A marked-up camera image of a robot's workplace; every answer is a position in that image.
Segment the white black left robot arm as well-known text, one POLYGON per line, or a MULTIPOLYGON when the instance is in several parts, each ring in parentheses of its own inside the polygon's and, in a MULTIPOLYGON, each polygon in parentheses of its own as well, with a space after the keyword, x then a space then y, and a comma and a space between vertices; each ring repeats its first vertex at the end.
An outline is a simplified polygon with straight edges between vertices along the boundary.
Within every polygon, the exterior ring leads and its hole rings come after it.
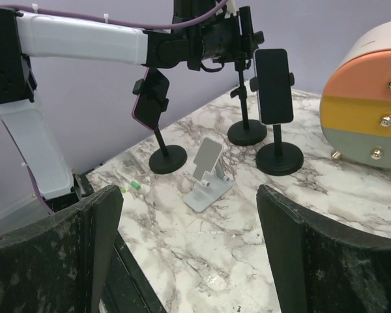
MULTIPOLYGON (((83 173, 149 136, 133 120, 132 88, 145 69, 122 63, 34 58, 44 118, 65 160, 83 173)), ((221 72, 191 71, 185 64, 167 70, 170 80, 166 127, 238 84, 233 65, 221 72)), ((26 169, 0 121, 0 211, 31 195, 26 169)))

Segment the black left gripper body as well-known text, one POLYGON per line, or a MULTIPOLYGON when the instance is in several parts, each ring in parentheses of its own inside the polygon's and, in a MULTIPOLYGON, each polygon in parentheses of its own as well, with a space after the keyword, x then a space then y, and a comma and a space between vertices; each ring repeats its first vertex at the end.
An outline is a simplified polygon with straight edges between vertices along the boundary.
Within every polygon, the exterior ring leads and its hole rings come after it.
POLYGON ((262 31, 253 30, 249 6, 236 8, 234 2, 224 6, 212 16, 194 25, 172 30, 188 42, 187 67, 190 70, 208 70, 206 59, 218 63, 218 70, 226 63, 234 63, 236 70, 248 70, 253 53, 264 43, 262 31))

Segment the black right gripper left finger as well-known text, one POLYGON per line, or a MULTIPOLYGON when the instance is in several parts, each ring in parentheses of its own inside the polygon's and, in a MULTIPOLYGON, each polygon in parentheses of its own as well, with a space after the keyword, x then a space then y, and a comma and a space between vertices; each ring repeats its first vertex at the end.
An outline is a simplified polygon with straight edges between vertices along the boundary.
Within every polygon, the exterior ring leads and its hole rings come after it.
POLYGON ((98 312, 122 206, 109 185, 0 235, 0 312, 98 312))

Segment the silver phone with dark screen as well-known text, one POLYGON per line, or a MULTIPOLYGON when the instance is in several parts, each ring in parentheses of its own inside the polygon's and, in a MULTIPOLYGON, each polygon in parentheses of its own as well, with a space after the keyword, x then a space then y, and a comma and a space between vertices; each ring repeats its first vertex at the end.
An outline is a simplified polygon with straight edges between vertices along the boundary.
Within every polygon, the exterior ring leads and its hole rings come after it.
POLYGON ((260 121, 265 125, 290 123, 294 119, 287 51, 259 49, 254 53, 260 121))

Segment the silver folding phone stand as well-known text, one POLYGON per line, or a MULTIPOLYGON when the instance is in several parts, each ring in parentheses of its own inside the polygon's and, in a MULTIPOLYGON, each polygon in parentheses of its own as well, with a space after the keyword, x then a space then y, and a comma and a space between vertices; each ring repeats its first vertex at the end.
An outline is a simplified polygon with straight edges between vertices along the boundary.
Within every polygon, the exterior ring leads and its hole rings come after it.
POLYGON ((223 150, 220 142, 206 137, 196 153, 195 170, 191 174, 195 185, 185 195, 184 202, 197 213, 204 212, 233 187, 221 163, 223 150))

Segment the black round-base phone stand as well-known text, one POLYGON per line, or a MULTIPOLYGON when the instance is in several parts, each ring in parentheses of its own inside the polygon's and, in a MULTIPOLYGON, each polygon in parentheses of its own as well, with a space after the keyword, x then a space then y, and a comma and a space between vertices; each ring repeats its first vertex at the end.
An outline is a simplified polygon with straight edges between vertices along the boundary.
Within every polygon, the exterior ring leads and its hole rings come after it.
MULTIPOLYGON (((252 91, 257 92, 256 75, 250 81, 252 91)), ((284 176, 295 173, 304 163, 304 155, 299 147, 282 140, 282 125, 271 125, 274 141, 258 150, 255 158, 257 168, 272 176, 284 176)))

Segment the black adjustable phone stand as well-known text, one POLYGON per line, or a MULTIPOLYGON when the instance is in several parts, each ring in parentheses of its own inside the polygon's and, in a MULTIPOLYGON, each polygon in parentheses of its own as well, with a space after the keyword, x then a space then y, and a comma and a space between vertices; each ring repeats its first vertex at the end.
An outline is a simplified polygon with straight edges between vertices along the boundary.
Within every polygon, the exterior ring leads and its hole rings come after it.
POLYGON ((254 32, 252 13, 250 6, 240 7, 237 13, 239 21, 239 54, 235 61, 235 70, 239 75, 239 86, 234 89, 230 97, 238 97, 242 120, 233 124, 228 132, 229 141, 237 146, 255 145, 265 139, 267 128, 258 120, 249 119, 247 105, 247 89, 245 86, 244 71, 252 65, 253 53, 259 45, 264 43, 265 38, 262 31, 254 32))

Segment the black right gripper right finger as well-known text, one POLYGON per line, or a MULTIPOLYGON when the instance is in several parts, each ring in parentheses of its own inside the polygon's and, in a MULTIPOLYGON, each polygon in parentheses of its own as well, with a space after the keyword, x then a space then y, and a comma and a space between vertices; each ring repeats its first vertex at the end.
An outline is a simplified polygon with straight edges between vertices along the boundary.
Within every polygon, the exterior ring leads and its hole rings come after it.
POLYGON ((391 238, 332 220, 268 185, 256 201, 282 312, 391 312, 391 238))

